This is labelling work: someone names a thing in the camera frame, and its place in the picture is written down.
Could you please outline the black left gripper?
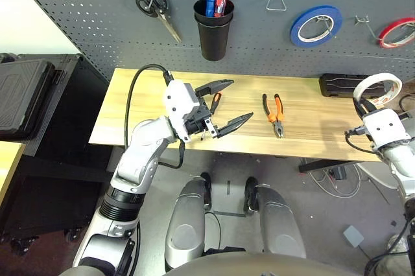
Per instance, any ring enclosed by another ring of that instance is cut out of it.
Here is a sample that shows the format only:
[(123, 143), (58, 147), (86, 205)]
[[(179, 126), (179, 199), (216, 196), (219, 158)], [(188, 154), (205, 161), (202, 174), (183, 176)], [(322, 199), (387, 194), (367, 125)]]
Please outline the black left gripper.
[(227, 125), (221, 128), (217, 128), (216, 125), (213, 125), (210, 119), (210, 109), (203, 97), (205, 95), (214, 95), (215, 93), (222, 91), (233, 83), (234, 80), (222, 79), (209, 82), (195, 89), (196, 96), (201, 97), (198, 98), (200, 105), (197, 111), (194, 112), (185, 122), (185, 127), (188, 134), (197, 134), (207, 129), (212, 138), (219, 139), (239, 129), (254, 115), (253, 112), (241, 115), (228, 121)]

